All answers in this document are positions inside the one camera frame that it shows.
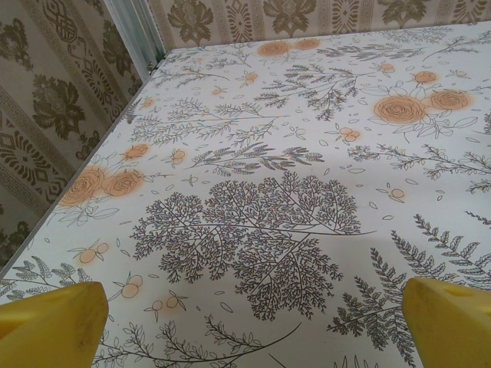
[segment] floral print sheet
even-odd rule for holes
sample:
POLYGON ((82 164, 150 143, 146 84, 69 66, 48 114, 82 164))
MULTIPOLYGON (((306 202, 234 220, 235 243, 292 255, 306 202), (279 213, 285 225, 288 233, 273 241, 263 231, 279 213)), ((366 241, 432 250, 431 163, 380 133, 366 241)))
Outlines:
POLYGON ((421 367, 412 277, 491 290, 491 23, 174 51, 6 272, 103 283, 95 366, 421 367))

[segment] patterned wallpaper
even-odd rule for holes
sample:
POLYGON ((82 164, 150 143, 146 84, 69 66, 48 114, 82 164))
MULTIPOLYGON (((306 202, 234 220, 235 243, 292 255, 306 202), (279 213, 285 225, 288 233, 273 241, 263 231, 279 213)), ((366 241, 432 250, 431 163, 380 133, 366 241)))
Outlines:
POLYGON ((141 85, 103 0, 0 12, 0 266, 141 85))
POLYGON ((473 23, 490 0, 147 0, 168 50, 473 23))

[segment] damask wallpaper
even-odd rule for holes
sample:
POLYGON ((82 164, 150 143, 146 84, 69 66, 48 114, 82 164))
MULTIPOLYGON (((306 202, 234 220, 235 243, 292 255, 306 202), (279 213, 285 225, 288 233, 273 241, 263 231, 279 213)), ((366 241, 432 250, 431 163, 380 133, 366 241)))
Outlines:
POLYGON ((490 0, 148 0, 167 50, 491 19, 490 0))
POLYGON ((141 85, 103 0, 0 12, 0 266, 141 85))

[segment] floral wallpaper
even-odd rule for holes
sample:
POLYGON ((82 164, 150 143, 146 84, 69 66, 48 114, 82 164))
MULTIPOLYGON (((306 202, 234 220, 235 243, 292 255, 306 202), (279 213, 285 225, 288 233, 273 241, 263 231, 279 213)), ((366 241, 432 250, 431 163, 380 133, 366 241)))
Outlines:
POLYGON ((141 85, 102 0, 0 15, 0 267, 141 85))
POLYGON ((167 50, 491 19, 489 0, 147 0, 147 3, 167 50))
POLYGON ((491 22, 171 52, 0 303, 102 282, 95 367, 422 367, 406 282, 491 291, 490 52, 491 22))

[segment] yellow object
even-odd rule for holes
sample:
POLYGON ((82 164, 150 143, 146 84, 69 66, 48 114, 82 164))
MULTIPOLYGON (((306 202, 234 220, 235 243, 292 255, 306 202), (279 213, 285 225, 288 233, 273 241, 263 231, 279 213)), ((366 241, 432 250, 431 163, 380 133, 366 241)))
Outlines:
POLYGON ((89 368, 107 313, 99 282, 1 305, 0 367, 89 368))
POLYGON ((412 278, 403 313, 425 368, 491 367, 491 293, 412 278))

